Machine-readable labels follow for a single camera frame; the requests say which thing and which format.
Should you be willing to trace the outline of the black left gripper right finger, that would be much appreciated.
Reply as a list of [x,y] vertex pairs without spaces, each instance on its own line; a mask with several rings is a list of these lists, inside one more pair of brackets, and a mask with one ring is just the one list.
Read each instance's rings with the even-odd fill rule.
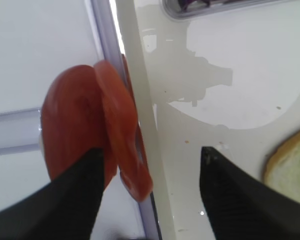
[[300,203],[203,146],[199,190],[217,240],[300,240]]

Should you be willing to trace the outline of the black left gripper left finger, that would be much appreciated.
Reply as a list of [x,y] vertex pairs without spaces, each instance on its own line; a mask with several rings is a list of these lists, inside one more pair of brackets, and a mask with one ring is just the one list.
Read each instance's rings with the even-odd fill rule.
[[88,240],[105,188],[104,155],[88,150],[48,185],[0,212],[0,240]]

